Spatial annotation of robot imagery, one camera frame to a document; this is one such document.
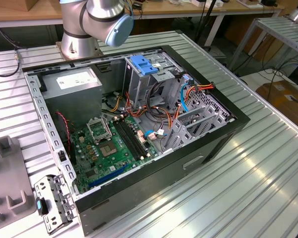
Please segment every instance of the metal bracket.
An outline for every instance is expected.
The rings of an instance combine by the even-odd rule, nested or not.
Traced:
[[[62,175],[45,176],[34,187],[37,197],[44,200],[48,208],[43,221],[49,235],[67,226],[77,216],[70,190]]]

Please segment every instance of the yellow wire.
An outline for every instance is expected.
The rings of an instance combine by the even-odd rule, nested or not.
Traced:
[[[118,106],[119,106],[119,100],[120,100],[120,97],[117,98],[117,103],[116,103],[116,106],[114,107],[114,109],[110,110],[110,112],[115,112],[117,109],[118,109]]]

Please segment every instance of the wooden table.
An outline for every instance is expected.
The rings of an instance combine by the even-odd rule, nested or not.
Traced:
[[[283,7],[280,5],[278,7],[247,8],[236,2],[236,0],[230,0],[228,3],[224,3],[223,7],[213,9],[211,15],[217,16],[217,18],[205,45],[211,45],[226,15],[273,13],[274,17],[278,16],[282,9]],[[173,5],[167,0],[162,2],[147,1],[143,4],[141,17],[142,19],[194,17],[201,16],[202,10],[202,7],[197,7],[191,3]],[[135,19],[139,19],[140,14],[140,11],[134,10]],[[55,25],[62,23],[61,6],[58,0],[39,0],[29,12],[0,7],[1,27]]]

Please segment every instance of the blue pcie slot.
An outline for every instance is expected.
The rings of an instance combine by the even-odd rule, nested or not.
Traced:
[[[116,170],[116,171],[114,171],[114,172],[112,172],[112,173],[110,173],[110,174],[108,174],[108,175],[105,175],[105,176],[102,177],[102,178],[99,178],[99,179],[97,179],[97,180],[95,180],[95,181],[93,181],[93,182],[90,182],[90,183],[88,184],[88,186],[91,188],[91,187],[100,185],[100,184],[102,184],[103,182],[106,182],[107,180],[110,180],[110,179],[112,179],[113,177],[116,177],[116,176],[122,174],[127,166],[128,166],[128,164],[124,165],[124,166],[121,167],[120,169],[118,169],[118,170]]]

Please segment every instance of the blue tab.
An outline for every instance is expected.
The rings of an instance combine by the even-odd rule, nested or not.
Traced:
[[[158,69],[153,67],[152,64],[143,56],[131,56],[132,63],[141,71],[143,75],[157,73]]]
[[[40,210],[40,209],[41,209],[41,201],[40,201],[40,200],[37,201],[36,204],[37,204],[37,206],[38,206],[38,209]]]

